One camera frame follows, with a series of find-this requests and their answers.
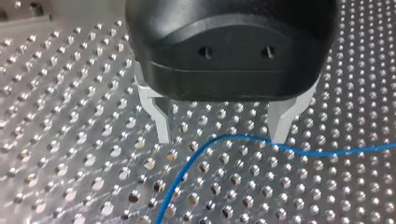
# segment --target blue wire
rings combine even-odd
[[[180,183],[181,179],[183,178],[184,174],[186,174],[192,164],[198,159],[198,157],[210,146],[213,144],[219,142],[219,141],[227,141],[227,140],[244,140],[244,141],[254,141],[254,142],[265,142],[270,146],[277,145],[280,149],[284,151],[292,151],[295,154],[302,155],[302,156],[310,156],[310,157],[330,157],[330,156],[342,156],[342,155],[349,155],[349,154],[354,154],[354,153],[360,153],[360,152],[372,152],[372,151],[379,151],[379,150],[385,150],[385,149],[390,149],[390,148],[395,148],[396,143],[390,143],[390,144],[385,144],[377,147],[354,147],[351,149],[343,149],[343,150],[335,150],[335,151],[304,151],[299,148],[294,148],[294,147],[288,147],[282,144],[273,144],[271,140],[266,139],[266,138],[261,138],[257,137],[254,135],[248,135],[248,134],[224,134],[220,135],[216,138],[213,138],[206,142],[203,146],[198,148],[198,150],[192,154],[190,159],[187,161],[187,163],[183,166],[183,168],[180,170],[180,172],[177,174],[174,182],[172,183],[170,189],[166,193],[165,198],[163,199],[163,204],[161,205],[160,211],[158,212],[157,218],[155,220],[156,224],[161,224],[161,221],[163,220],[163,216],[165,214],[165,211],[169,205],[169,203],[172,200],[172,196],[175,192],[175,189],[177,185]]]

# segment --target metal surface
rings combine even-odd
[[[79,2],[72,6],[90,10]],[[340,7],[317,92],[290,130],[295,147],[396,141],[396,3]],[[95,9],[81,24],[65,17],[0,32],[0,221],[153,223],[177,171],[208,138],[268,136],[266,103],[173,102],[173,143],[156,144],[124,26]],[[165,222],[394,223],[395,161],[391,150],[319,159],[215,145],[179,186]]]

